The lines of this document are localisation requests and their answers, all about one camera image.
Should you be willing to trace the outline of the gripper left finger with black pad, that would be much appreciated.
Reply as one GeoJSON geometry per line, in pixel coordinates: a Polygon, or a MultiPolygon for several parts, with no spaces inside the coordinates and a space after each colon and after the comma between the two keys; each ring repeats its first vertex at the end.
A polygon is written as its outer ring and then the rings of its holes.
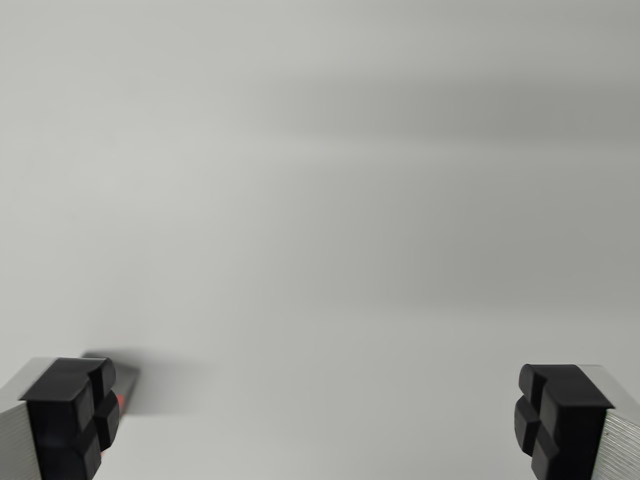
{"type": "Polygon", "coordinates": [[[92,479],[116,438],[117,370],[105,357],[35,357],[1,386],[1,477],[92,479]]]}

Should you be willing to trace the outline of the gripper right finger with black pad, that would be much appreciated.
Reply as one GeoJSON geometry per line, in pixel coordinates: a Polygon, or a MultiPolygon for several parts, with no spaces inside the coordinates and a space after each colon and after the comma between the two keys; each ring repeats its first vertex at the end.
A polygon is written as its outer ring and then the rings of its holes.
{"type": "Polygon", "coordinates": [[[637,479],[639,402],[599,365],[525,364],[514,408],[538,479],[637,479]]]}

